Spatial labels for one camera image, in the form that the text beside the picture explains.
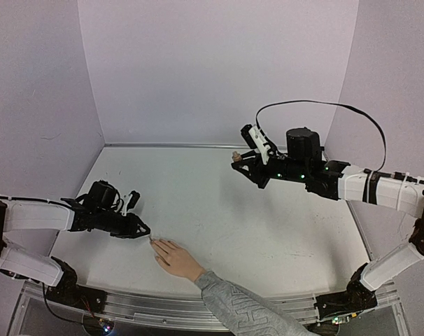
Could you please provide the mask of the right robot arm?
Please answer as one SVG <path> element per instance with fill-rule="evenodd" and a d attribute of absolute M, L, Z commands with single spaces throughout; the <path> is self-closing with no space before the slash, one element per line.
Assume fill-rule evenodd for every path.
<path fill-rule="evenodd" d="M 366 204 L 415 221 L 413 232 L 404 242 L 360 270 L 355 281 L 363 289 L 373 292 L 424 260 L 424 178 L 324 160 L 320 138 L 308 128 L 287 131 L 284 153 L 257 125 L 245 125 L 241 135 L 250 150 L 233 153 L 232 168 L 260 189 L 271 180 L 301 183 L 308 193 L 322 198 Z"/>

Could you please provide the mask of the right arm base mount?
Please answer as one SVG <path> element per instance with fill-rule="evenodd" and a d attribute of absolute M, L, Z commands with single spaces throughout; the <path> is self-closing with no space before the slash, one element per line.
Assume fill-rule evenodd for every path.
<path fill-rule="evenodd" d="M 359 281 L 350 283 L 344 291 L 319 295 L 314 304 L 318 309 L 319 321 L 349 316 L 376 306 L 375 292 L 366 289 Z"/>

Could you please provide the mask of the grey sleeved forearm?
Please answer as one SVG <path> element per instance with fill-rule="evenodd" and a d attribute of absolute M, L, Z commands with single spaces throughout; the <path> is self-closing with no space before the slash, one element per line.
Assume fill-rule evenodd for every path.
<path fill-rule="evenodd" d="M 195 285 L 207 309 L 234 335 L 312 335 L 272 302 L 209 271 Z"/>

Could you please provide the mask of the person's hand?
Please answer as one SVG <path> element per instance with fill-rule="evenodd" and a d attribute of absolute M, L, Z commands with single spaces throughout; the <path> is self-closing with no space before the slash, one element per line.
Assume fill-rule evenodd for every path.
<path fill-rule="evenodd" d="M 156 253 L 157 263 L 169 274 L 195 282 L 206 273 L 187 250 L 173 241 L 152 239 L 150 245 Z"/>

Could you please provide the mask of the green nail polish bottle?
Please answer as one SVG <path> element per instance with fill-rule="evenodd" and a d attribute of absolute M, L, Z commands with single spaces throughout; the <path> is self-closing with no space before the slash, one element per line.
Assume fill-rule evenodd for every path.
<path fill-rule="evenodd" d="M 234 152 L 232 153 L 232 160 L 233 160 L 233 162 L 239 162 L 239 161 L 242 161 L 241 154 L 240 154 L 240 153 L 238 153 L 237 151 L 234 151 Z"/>

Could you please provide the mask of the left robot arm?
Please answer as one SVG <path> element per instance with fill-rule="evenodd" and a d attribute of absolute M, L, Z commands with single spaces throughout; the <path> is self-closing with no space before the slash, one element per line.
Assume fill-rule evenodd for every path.
<path fill-rule="evenodd" d="M 111 237 L 137 239 L 150 228 L 133 213 L 140 194 L 126 196 L 107 181 L 95 181 L 77 198 L 58 201 L 36 197 L 0 195 L 0 272 L 9 277 L 30 279 L 54 291 L 66 305 L 80 303 L 83 292 L 75 285 L 76 273 L 65 262 L 27 250 L 11 241 L 12 232 L 53 230 L 55 232 L 107 232 Z"/>

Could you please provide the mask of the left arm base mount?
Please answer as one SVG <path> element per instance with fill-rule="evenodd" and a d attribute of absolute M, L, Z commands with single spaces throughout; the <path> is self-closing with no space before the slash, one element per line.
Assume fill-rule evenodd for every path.
<path fill-rule="evenodd" d="M 45 298 L 61 305 L 100 314 L 106 305 L 107 292 L 77 284 L 75 274 L 64 273 L 56 286 L 45 289 Z"/>

